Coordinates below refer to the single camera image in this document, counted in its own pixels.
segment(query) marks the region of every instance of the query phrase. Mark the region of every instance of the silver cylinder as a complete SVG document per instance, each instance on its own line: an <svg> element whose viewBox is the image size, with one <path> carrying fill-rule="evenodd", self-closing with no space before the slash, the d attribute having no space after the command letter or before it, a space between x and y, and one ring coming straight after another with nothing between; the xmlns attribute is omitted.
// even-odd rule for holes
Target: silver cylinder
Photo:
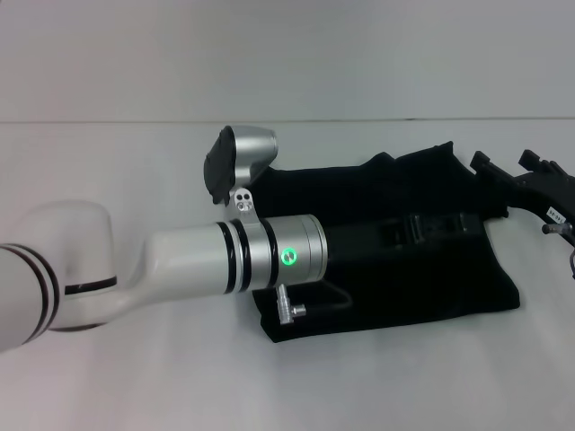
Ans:
<svg viewBox="0 0 575 431"><path fill-rule="evenodd" d="M327 268L327 242L313 215L269 218L278 245L278 279L274 286L322 279Z"/></svg>

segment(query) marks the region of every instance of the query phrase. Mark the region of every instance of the metal bracket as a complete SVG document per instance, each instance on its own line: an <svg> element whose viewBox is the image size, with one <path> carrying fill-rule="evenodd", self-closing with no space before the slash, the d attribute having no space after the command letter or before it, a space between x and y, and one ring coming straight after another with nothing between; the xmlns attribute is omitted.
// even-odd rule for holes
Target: metal bracket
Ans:
<svg viewBox="0 0 575 431"><path fill-rule="evenodd" d="M230 200L226 205L228 220L238 219L242 224L259 224L260 219L255 212L252 193L243 187L230 192Z"/></svg>

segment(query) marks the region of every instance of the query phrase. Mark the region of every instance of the right-angle connector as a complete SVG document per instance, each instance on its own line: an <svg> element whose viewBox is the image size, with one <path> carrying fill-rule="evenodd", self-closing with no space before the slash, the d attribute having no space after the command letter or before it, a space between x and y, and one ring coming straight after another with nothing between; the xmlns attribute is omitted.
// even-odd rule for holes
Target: right-angle connector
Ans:
<svg viewBox="0 0 575 431"><path fill-rule="evenodd" d="M291 304L286 285L276 287L276 293L278 294L278 317L280 325L293 323L294 318L306 315L305 305Z"/></svg>

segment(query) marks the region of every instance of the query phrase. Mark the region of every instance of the white label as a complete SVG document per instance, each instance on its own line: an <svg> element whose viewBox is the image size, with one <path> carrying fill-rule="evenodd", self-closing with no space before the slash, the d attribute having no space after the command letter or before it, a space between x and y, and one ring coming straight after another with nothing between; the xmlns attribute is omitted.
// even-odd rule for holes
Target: white label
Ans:
<svg viewBox="0 0 575 431"><path fill-rule="evenodd" d="M561 213L553 207L549 207L547 215L550 216L552 220L554 220L554 222L557 224L565 223L565 217L563 217Z"/></svg>

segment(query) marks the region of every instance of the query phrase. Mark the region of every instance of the white wall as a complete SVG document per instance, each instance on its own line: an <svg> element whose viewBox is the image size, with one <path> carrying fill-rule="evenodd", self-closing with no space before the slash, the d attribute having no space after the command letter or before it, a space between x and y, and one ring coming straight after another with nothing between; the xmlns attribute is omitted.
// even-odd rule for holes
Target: white wall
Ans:
<svg viewBox="0 0 575 431"><path fill-rule="evenodd" d="M221 217L201 164L236 120L306 120L263 123L279 168L454 140L465 164L483 150L519 174L531 148L575 172L575 120L486 119L575 116L573 12L531 0L4 0L0 235L42 202L100 202L123 282L148 233ZM381 121L466 117L484 119ZM517 311L274 345L249 296L157 305L1 355L0 427L571 429L570 250L533 215L511 215L488 230Z"/></svg>
<svg viewBox="0 0 575 431"><path fill-rule="evenodd" d="M575 117L569 0L4 0L0 120Z"/></svg>

